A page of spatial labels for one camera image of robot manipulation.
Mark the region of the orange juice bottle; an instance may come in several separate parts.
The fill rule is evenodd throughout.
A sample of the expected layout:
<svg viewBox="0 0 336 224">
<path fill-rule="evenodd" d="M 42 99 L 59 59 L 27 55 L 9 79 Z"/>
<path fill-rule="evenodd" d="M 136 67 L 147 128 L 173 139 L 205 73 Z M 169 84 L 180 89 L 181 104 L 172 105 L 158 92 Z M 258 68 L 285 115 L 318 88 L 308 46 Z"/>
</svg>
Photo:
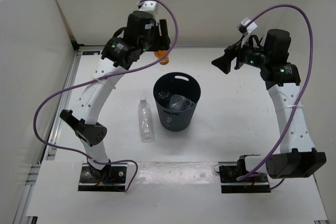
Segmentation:
<svg viewBox="0 0 336 224">
<path fill-rule="evenodd" d="M 169 63 L 169 53 L 167 50 L 158 50 L 154 52 L 154 55 L 160 59 L 159 64 L 166 65 Z"/>
</svg>

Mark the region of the clear bottle with green label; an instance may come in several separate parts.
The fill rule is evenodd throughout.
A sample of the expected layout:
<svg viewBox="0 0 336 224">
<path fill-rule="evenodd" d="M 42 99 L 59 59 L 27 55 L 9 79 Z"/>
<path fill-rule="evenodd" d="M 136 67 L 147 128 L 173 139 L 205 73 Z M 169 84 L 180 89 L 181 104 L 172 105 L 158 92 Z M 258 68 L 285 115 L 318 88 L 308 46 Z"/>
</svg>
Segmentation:
<svg viewBox="0 0 336 224">
<path fill-rule="evenodd" d="M 157 100 L 161 102 L 167 102 L 170 101 L 171 96 L 172 94 L 169 90 L 159 91 L 157 93 Z"/>
</svg>

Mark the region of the blue-tinted plastic bottle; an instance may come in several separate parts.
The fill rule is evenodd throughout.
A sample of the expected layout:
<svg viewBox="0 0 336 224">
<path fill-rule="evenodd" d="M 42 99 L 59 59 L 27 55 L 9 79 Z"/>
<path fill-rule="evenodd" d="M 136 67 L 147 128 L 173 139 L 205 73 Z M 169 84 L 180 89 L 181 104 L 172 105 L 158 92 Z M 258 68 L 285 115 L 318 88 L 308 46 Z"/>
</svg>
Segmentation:
<svg viewBox="0 0 336 224">
<path fill-rule="evenodd" d="M 169 108 L 173 111 L 184 111 L 192 108 L 195 103 L 183 95 L 174 94 L 170 98 Z"/>
</svg>

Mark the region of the clear plastic water bottle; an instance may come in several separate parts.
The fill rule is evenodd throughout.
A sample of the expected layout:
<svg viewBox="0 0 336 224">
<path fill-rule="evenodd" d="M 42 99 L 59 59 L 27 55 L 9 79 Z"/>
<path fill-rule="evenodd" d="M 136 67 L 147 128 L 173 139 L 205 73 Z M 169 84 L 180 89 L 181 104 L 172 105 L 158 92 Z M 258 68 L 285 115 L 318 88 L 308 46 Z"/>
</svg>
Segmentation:
<svg viewBox="0 0 336 224">
<path fill-rule="evenodd" d="M 139 132 L 141 141 L 151 143 L 154 141 L 153 121 L 151 108 L 146 99 L 141 99 L 138 106 Z"/>
</svg>

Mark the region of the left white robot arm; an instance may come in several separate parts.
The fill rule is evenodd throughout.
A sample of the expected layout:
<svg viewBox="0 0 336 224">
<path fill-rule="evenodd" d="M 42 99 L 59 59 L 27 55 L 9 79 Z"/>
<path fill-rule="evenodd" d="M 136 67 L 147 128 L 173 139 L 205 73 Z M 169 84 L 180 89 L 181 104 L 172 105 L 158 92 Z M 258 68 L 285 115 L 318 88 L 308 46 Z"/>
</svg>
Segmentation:
<svg viewBox="0 0 336 224">
<path fill-rule="evenodd" d="M 99 182 L 108 180 L 111 171 L 103 144 L 107 128 L 98 122 L 104 103 L 123 72 L 145 51 L 169 49 L 166 20 L 156 20 L 156 15 L 153 10 L 136 10 L 128 16 L 127 25 L 113 34 L 101 53 L 93 75 L 96 82 L 87 85 L 77 103 L 60 114 L 81 140 L 88 155 L 89 172 Z"/>
</svg>

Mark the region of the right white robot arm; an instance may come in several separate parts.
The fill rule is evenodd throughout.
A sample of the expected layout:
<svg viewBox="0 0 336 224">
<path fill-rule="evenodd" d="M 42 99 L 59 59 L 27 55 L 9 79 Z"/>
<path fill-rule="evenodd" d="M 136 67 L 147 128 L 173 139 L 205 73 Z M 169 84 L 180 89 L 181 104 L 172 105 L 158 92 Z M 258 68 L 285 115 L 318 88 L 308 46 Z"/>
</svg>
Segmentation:
<svg viewBox="0 0 336 224">
<path fill-rule="evenodd" d="M 256 35 L 227 47 L 224 54 L 213 60 L 223 73 L 249 65 L 260 70 L 260 76 L 274 104 L 280 138 L 265 157 L 247 155 L 244 164 L 236 168 L 238 181 L 247 182 L 257 174 L 273 179 L 306 178 L 313 175 L 326 161 L 309 135 L 300 102 L 303 87 L 296 65 L 288 62 L 291 37 L 288 31 L 271 29 L 262 45 Z"/>
</svg>

